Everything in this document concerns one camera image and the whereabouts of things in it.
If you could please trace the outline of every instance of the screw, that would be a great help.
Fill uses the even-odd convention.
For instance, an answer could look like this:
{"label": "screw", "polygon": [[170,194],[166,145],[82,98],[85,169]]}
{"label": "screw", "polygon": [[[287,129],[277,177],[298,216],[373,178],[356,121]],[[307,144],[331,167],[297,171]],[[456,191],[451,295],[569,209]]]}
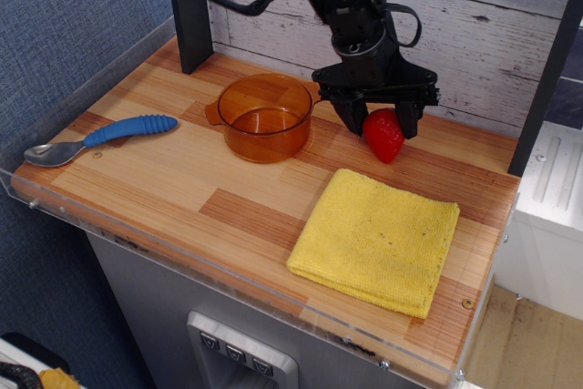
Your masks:
{"label": "screw", "polygon": [[470,310],[470,309],[473,309],[474,308],[474,302],[472,300],[470,300],[469,298],[463,299],[462,300],[462,305],[467,310]]}

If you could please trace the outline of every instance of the spoon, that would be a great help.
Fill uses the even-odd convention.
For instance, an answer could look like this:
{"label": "spoon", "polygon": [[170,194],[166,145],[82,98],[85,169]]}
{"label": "spoon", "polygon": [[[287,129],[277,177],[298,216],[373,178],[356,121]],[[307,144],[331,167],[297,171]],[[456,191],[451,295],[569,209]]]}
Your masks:
{"label": "spoon", "polygon": [[68,163],[84,148],[101,145],[114,138],[139,134],[158,134],[170,131],[178,125],[175,118],[168,116],[138,116],[113,122],[93,131],[81,141],[49,143],[33,146],[25,151],[25,160],[43,167],[56,167]]}

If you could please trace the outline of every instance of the silver spoon head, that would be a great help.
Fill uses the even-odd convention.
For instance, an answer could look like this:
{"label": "silver spoon head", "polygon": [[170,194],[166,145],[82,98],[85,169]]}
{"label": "silver spoon head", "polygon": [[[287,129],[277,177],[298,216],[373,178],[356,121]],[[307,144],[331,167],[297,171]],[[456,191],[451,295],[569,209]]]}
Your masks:
{"label": "silver spoon head", "polygon": [[33,146],[25,151],[25,160],[43,167],[56,167],[67,164],[85,145],[82,141],[49,143]]}

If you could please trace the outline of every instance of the red strawberry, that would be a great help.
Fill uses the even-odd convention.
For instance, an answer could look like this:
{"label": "red strawberry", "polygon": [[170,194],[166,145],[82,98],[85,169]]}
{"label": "red strawberry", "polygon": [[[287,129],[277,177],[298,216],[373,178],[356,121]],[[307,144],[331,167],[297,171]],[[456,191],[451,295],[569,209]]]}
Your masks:
{"label": "red strawberry", "polygon": [[404,143],[399,119],[389,108],[377,109],[364,120],[363,136],[383,163],[393,161]]}

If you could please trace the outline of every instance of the yellow object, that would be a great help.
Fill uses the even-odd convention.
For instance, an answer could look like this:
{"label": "yellow object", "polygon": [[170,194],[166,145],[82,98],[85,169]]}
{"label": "yellow object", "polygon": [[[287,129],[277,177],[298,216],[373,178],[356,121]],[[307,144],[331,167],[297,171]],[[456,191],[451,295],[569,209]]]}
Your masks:
{"label": "yellow object", "polygon": [[427,317],[459,207],[338,170],[318,200],[287,266],[332,289]]}
{"label": "yellow object", "polygon": [[46,369],[40,374],[40,381],[44,389],[80,389],[81,386],[71,375],[61,368]]}

